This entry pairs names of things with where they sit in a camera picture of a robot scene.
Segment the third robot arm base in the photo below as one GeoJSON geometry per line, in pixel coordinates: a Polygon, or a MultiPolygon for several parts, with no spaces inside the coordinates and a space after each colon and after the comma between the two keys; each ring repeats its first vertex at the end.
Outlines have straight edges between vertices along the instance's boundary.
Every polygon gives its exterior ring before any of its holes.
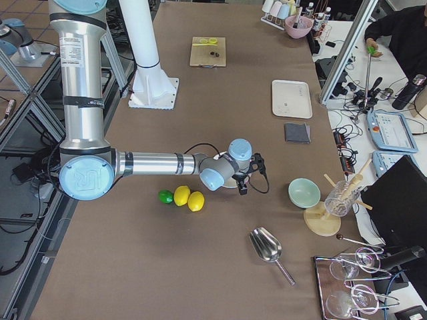
{"type": "Polygon", "coordinates": [[[1,21],[1,50],[18,67],[42,67],[57,55],[52,44],[38,44],[25,24],[16,18],[1,21]]]}

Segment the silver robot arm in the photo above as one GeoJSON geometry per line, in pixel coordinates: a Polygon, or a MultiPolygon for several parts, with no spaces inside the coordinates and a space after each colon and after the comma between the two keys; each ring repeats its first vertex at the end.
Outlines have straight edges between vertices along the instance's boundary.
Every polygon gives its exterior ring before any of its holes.
{"type": "MultiPolygon", "coordinates": [[[[173,109],[179,81],[161,68],[149,5],[121,1],[136,73],[131,107],[173,109]]],[[[59,35],[65,137],[59,144],[59,184],[68,196],[93,200],[122,177],[198,175],[212,191],[230,179],[246,194],[253,172],[266,174],[264,160],[245,139],[235,139],[217,157],[203,153],[118,151],[105,139],[101,85],[101,38],[107,32],[104,1],[50,1],[51,26],[59,35]]]]}

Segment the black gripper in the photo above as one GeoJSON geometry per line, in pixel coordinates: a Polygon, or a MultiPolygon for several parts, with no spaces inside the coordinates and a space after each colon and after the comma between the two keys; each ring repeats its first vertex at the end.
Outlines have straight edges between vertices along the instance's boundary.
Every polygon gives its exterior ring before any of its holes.
{"type": "Polygon", "coordinates": [[[250,157],[250,162],[247,168],[240,169],[237,173],[233,175],[233,179],[238,185],[240,195],[246,195],[248,188],[246,181],[250,182],[250,175],[252,173],[258,172],[263,177],[266,177],[266,166],[264,163],[264,158],[260,153],[254,153],[250,157]]]}

